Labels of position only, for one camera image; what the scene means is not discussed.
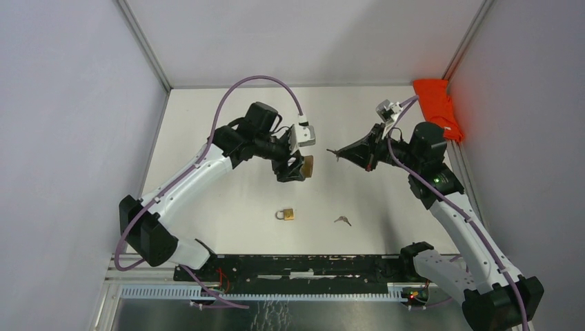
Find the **silver key bunch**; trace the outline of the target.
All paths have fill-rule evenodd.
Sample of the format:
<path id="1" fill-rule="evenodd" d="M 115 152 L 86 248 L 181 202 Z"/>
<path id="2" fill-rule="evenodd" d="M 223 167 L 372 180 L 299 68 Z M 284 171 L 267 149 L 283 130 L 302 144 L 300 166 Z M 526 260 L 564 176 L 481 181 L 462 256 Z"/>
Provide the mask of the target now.
<path id="1" fill-rule="evenodd" d="M 331 150 L 331 149 L 328 149 L 327 148 L 326 151 L 332 153 L 335 156 L 335 158 L 336 158 L 336 162 L 339 162 L 339 159 L 340 158 L 339 158 L 339 153 L 338 153 L 337 150 Z"/>

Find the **large brass padlock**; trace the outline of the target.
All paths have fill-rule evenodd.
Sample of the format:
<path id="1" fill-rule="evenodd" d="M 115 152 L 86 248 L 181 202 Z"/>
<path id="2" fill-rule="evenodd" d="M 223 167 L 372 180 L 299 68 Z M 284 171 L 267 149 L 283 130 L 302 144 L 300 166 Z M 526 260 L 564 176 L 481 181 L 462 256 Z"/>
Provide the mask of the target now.
<path id="1" fill-rule="evenodd" d="M 302 165 L 299 169 L 300 174 L 305 179 L 309 179 L 313 175 L 313 167 L 314 167 L 314 156 L 313 155 L 306 155 L 303 158 Z"/>

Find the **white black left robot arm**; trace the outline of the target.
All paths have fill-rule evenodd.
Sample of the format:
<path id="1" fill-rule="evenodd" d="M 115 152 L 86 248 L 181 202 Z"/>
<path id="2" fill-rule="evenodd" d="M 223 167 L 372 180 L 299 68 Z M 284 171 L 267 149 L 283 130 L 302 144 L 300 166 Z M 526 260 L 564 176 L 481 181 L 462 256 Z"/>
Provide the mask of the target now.
<path id="1" fill-rule="evenodd" d="M 311 177 L 313 158 L 301 148 L 315 144 L 315 129 L 304 115 L 278 137 L 274 124 L 282 117 L 274 108 L 254 102 L 243 117 L 212 131 L 211 136 L 182 169 L 158 188 L 119 203 L 122 240 L 152 267 L 165 262 L 188 266 L 200 281 L 212 279 L 217 263 L 211 251 L 196 239 L 182 239 L 170 231 L 179 211 L 214 181 L 253 157 L 269 160 L 277 181 L 304 181 Z"/>

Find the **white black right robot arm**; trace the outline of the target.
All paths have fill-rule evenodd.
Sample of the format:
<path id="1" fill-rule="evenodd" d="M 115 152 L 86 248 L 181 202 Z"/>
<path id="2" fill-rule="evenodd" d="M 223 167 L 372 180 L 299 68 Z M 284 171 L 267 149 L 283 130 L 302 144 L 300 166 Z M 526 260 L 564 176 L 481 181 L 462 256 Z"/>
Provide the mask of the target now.
<path id="1" fill-rule="evenodd" d="M 379 163 L 405 170 L 412 193 L 439 221 L 465 262 L 459 267 L 428 243 L 413 243 L 401 250 L 400 276 L 435 283 L 461 306 L 473 330 L 528 330 L 543 285 L 522 274 L 478 219 L 463 185 L 444 161 L 444 131 L 421 122 L 409 141 L 393 139 L 391 131 L 377 124 L 364 138 L 336 150 L 335 156 L 367 171 Z"/>

